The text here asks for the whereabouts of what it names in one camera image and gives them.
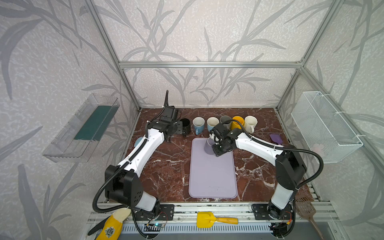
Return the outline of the light blue mug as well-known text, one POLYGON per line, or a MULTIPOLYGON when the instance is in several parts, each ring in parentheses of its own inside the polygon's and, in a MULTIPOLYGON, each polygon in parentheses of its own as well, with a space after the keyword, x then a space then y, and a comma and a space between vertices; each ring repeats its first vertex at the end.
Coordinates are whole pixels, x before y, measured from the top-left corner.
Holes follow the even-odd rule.
POLYGON ((207 119, 207 129, 210 132, 216 125, 220 123, 219 119, 216 117, 210 117, 207 119))

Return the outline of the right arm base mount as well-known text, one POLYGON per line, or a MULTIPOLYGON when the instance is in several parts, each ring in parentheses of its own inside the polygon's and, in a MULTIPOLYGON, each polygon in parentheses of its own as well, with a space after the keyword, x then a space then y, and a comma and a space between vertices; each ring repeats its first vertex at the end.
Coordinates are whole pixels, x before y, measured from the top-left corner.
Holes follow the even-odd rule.
POLYGON ((293 212, 291 204, 287 204, 283 210, 272 203, 252 204, 251 209, 256 220, 290 220, 293 212))

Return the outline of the yellow ceramic mug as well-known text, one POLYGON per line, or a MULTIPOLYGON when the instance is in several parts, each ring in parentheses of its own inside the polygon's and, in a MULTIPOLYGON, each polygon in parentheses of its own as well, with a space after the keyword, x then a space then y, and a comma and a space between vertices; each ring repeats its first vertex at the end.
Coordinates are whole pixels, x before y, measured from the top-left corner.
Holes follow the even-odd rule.
POLYGON ((232 118, 232 122, 231 122, 231 130, 234 130, 234 129, 242 129, 244 127, 244 119, 240 116, 235 116, 232 118))

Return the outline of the grey ceramic mug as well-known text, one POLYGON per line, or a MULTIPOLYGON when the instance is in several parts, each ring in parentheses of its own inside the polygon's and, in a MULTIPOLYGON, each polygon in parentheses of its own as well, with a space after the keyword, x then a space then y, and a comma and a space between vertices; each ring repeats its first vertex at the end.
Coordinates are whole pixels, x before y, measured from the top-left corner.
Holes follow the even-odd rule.
POLYGON ((229 129, 231 127, 231 119, 232 118, 229 116, 221 116, 220 117, 220 123, 229 129))

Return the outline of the black ceramic mug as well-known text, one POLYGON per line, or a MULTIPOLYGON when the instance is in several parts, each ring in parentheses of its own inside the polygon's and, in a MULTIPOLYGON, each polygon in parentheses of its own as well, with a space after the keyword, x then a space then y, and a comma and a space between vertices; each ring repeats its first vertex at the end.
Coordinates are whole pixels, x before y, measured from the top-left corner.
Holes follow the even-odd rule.
POLYGON ((182 123, 182 136, 186 138, 191 133, 191 121, 183 118, 180 122, 182 123))

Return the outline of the teal blue mug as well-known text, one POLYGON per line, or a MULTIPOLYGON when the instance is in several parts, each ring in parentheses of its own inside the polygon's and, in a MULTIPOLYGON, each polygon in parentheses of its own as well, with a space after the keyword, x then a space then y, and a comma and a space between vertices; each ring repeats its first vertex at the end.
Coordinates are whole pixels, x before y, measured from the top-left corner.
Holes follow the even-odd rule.
POLYGON ((193 119, 193 127, 195 135, 200 135, 204 131, 205 119, 202 117, 196 117, 193 119))

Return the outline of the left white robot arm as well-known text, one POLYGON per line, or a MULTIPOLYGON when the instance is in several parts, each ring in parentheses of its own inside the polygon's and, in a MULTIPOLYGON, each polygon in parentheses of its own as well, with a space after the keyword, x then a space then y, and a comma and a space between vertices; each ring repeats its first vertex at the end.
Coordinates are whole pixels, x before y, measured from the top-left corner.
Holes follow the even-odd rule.
POLYGON ((97 213, 108 213, 121 208, 144 211, 153 216, 160 214, 160 201, 146 193, 140 181, 145 165, 155 150, 171 136, 180 134, 182 123, 178 120, 179 110, 169 105, 169 91, 166 91, 161 112, 145 125, 145 135, 138 145, 118 165, 110 165, 105 171, 105 183, 97 191, 93 202, 93 210, 97 213), (99 197, 105 193, 109 200, 119 203, 116 207, 101 209, 98 207, 99 197))

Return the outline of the white ceramic mug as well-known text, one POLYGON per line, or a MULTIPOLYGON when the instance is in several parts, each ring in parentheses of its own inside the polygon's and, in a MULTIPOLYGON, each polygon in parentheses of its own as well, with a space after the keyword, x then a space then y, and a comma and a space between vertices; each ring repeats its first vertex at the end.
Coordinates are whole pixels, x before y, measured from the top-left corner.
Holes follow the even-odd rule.
POLYGON ((247 116, 245 117, 245 130, 250 133, 250 134, 253 134, 255 132, 255 128, 256 128, 256 125, 258 123, 258 120, 256 117, 254 116, 247 116))

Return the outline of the purple ceramic mug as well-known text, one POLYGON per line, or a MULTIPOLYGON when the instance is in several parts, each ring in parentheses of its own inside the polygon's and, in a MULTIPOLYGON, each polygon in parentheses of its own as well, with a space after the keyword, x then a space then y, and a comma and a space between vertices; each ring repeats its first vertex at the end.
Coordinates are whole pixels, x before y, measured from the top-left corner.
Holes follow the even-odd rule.
POLYGON ((214 155, 213 146, 215 145, 215 141, 212 138, 207 138, 207 141, 204 145, 204 151, 208 155, 214 155))

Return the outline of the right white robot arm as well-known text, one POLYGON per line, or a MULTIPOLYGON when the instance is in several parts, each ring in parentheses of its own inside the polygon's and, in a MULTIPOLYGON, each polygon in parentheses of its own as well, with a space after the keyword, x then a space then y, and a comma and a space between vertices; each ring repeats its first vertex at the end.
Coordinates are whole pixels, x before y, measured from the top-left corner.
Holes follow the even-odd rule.
POLYGON ((212 149, 217 157, 239 149, 250 152, 275 167, 277 186, 268 205, 270 215, 283 212, 287 205, 294 201, 299 189, 316 179, 324 169, 324 161, 318 153, 263 141, 252 136, 244 127, 229 130, 224 124, 219 123, 209 133, 215 143, 212 149), (301 153, 312 155, 319 162, 318 170, 306 180, 303 177, 307 172, 307 166, 301 153))

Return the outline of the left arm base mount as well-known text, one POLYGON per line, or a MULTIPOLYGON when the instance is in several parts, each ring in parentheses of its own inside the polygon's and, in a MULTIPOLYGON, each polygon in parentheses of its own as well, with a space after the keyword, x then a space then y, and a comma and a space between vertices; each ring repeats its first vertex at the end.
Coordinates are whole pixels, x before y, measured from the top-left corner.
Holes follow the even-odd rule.
POLYGON ((149 221, 155 219, 156 221, 172 221, 175 213, 175 205, 173 204, 160 204, 155 206, 152 212, 140 210, 134 213, 137 221, 149 221))

